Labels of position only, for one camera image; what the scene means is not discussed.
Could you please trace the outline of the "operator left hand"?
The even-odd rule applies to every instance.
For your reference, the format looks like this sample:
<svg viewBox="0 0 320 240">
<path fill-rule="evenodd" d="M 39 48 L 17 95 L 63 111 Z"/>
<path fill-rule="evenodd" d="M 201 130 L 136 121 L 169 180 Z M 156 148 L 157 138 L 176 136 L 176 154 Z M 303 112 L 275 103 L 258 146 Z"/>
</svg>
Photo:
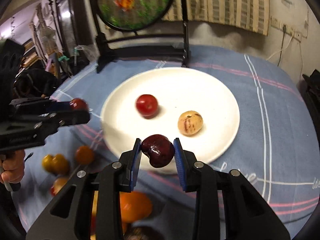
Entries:
<svg viewBox="0 0 320 240">
<path fill-rule="evenodd" d="M 10 158 L 3 161 L 4 172 L 1 174 L 1 183 L 17 184 L 22 180 L 24 176 L 24 158 L 25 151 L 18 150 L 12 153 Z"/>
</svg>

